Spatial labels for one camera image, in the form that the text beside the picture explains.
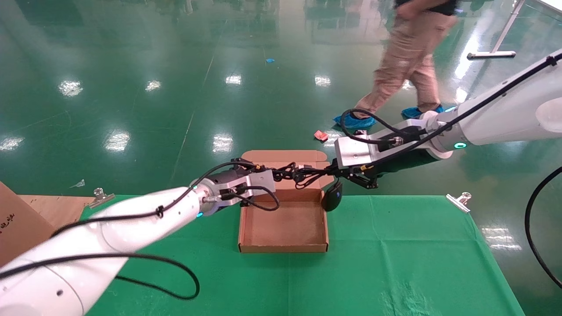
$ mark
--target white robotic arm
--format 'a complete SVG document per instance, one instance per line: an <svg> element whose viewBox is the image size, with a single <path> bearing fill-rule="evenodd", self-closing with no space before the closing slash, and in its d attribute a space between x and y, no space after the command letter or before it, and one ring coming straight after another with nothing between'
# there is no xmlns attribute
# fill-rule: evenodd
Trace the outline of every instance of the white robotic arm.
<svg viewBox="0 0 562 316"><path fill-rule="evenodd" d="M2 272L39 261L83 255L138 251L187 225L201 215L211 215L236 204L240 198L223 196L244 191L251 197L267 192L244 187L261 186L275 191L271 170L227 170L203 178L177 204L158 216L77 225L52 237L0 269ZM168 189L116 203L91 218L150 214L170 205L187 187ZM74 260L45 265L0 278L0 316L84 315L99 299L127 257Z"/></svg>
<svg viewBox="0 0 562 316"><path fill-rule="evenodd" d="M268 169L236 160L246 167L211 175L228 164L213 168L189 190L174 188L114 204L92 217L148 216L76 225L0 268L0 316L84 315L128 258L74 260L18 273L13 269L66 256L138 251L200 215L252 196L273 195L274 181L303 182L327 174L376 188L384 173L446 159L469 145L562 137L562 71L556 65L560 59L562 49L452 111L428 112L368 136L339 138L337 158L323 170L290 165ZM365 143L380 140L386 142Z"/></svg>
<svg viewBox="0 0 562 316"><path fill-rule="evenodd" d="M372 188L385 173L447 159L467 146L562 137L561 59L562 49L458 107L393 126L408 134L384 129L339 138L338 167L349 168L344 176Z"/></svg>

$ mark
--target leg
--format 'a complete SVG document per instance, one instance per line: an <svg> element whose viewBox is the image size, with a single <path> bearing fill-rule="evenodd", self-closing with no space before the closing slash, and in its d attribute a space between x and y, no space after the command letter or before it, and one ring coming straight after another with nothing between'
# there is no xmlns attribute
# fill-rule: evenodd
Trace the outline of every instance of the leg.
<svg viewBox="0 0 562 316"><path fill-rule="evenodd" d="M418 63L420 50L416 49L418 39L411 27L412 21L395 20L389 46L384 52L379 69L374 72L374 83L371 93L364 96L357 105L357 109L375 113L390 97L398 92L404 80ZM358 118L367 117L364 114L355 114Z"/></svg>
<svg viewBox="0 0 562 316"><path fill-rule="evenodd" d="M413 69L409 78L418 91L418 107L402 111L407 118L417 118L423 112L440 108L437 79L433 63L433 51L447 36L448 31L455 25L455 16L446 16L436 12L425 12L418 19L416 28L422 32L425 42L422 58Z"/></svg>
<svg viewBox="0 0 562 316"><path fill-rule="evenodd" d="M435 110L441 103L437 90L437 78L433 55L423 58L418 67L410 75L410 81L418 91L418 109L423 113Z"/></svg>

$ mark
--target green cloth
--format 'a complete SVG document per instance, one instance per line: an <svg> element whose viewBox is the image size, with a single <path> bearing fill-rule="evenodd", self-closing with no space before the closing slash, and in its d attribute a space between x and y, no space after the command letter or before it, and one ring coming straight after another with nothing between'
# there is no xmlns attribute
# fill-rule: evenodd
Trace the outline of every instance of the green cloth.
<svg viewBox="0 0 562 316"><path fill-rule="evenodd" d="M470 215L443 196L345 196L328 214L324 254L240 254L238 225L231 207L141 251L189 266L201 282L195 300L115 280L88 316L523 315ZM120 274L194 289L151 261L130 260Z"/></svg>

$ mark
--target computer mouse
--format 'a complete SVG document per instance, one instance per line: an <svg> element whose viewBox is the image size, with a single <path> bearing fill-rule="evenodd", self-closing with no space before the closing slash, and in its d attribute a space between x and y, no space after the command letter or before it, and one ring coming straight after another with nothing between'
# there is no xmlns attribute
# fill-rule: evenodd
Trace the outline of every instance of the computer mouse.
<svg viewBox="0 0 562 316"><path fill-rule="evenodd" d="M321 202L322 208L326 212L333 211L338 207L342 200L342 187L343 183L338 181L326 190Z"/></svg>

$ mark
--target floor line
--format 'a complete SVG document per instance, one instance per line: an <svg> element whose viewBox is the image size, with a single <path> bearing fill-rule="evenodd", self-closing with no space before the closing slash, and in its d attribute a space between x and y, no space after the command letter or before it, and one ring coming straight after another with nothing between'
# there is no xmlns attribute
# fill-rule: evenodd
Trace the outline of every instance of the floor line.
<svg viewBox="0 0 562 316"><path fill-rule="evenodd" d="M195 115L195 111L193 111L193 113L191 114L191 119L189 120L189 124L187 124L187 129L185 130L185 135L183 136L182 146L179 148L178 158L176 159L176 163L174 165L174 170L172 171L172 176L170 177L170 180L168 181L167 187L170 187L170 185L172 183L172 180L174 180L176 170L178 169L179 159L182 156L183 146L185 145L185 140L187 139L187 132L189 131L189 127L191 127L191 122L193 121L194 115Z"/></svg>
<svg viewBox="0 0 562 316"><path fill-rule="evenodd" d="M46 120L50 120L50 119L52 119L53 117L59 116L59 115L64 114L64 113L67 113L67 114L68 114L68 112L65 110L65 111L63 111L63 112L60 112L59 114L55 114L55 115L53 115L53 116L49 116L49 117L46 118L46 119L42 119L42 120L37 121L37 122L35 122L35 123L31 123L31 124L29 124L29 125L27 125L27 126L20 127L20 128L14 129L14 130L11 130L11 131L9 131L7 134L11 134L11 133L13 133L13 132L17 132L18 130L22 130L22 129L24 129L24 128L28 128L28 127L30 127L30 126L33 126L33 125L35 125L35 124L39 124L39 123L44 122L44 121L46 121Z"/></svg>
<svg viewBox="0 0 562 316"><path fill-rule="evenodd" d="M203 90L203 87L205 86L205 82L207 82L207 76L209 75L209 70L211 70L212 61L215 59L215 53L217 48L219 48L220 39L223 37L224 28L226 27L227 22L228 19L224 21L223 29L221 29L220 31L219 39L217 40L215 49L212 52L211 62L209 63L209 67L207 68L207 73L205 74L205 78L203 79L203 84L201 85L201 90Z"/></svg>

